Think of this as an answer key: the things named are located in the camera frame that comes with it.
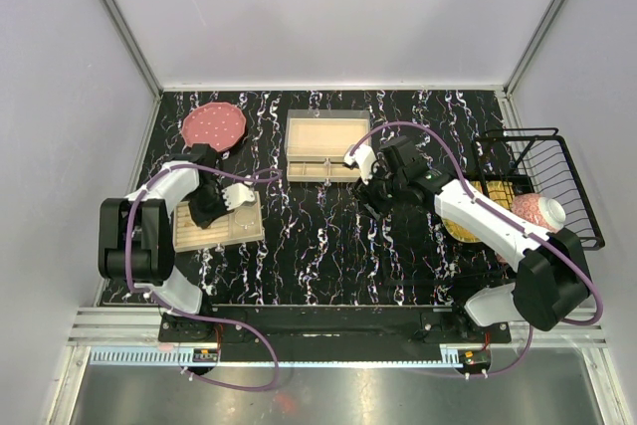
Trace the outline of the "beige jewelry tray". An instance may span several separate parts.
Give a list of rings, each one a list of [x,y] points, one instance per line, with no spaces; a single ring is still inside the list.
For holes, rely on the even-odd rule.
[[[261,211],[261,200],[255,193],[256,202],[246,204],[214,221],[208,228],[197,227],[186,202],[177,205],[172,213],[173,248],[176,253],[206,248],[240,245],[265,239]]]

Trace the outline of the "beige jewelry box with drawers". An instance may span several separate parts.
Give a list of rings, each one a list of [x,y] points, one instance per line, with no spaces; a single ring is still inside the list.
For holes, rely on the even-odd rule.
[[[365,110],[293,109],[285,136],[287,180],[301,183],[351,183],[356,169],[343,162],[345,154],[370,131]]]

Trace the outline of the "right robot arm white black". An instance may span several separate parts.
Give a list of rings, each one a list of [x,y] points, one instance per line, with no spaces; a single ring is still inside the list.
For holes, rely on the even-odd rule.
[[[398,136],[378,151],[355,144],[343,162],[358,170],[354,191],[374,219],[398,205],[419,207],[467,230],[513,269],[512,282],[481,289],[452,316],[452,330],[460,340],[474,341],[488,325],[504,321],[524,320],[549,331],[592,294],[584,251],[572,231],[538,226],[460,175],[430,167],[409,138]]]

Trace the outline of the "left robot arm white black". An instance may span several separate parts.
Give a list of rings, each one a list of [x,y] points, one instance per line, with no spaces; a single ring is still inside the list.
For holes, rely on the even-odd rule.
[[[123,198],[100,207],[100,275],[123,280],[135,292],[150,293],[174,311],[185,312],[180,329],[195,341],[214,331],[215,318],[201,309],[203,293],[175,267],[171,214],[185,201],[194,224],[210,226],[229,213],[222,187],[210,170],[220,153],[197,143],[169,157],[157,176]]]

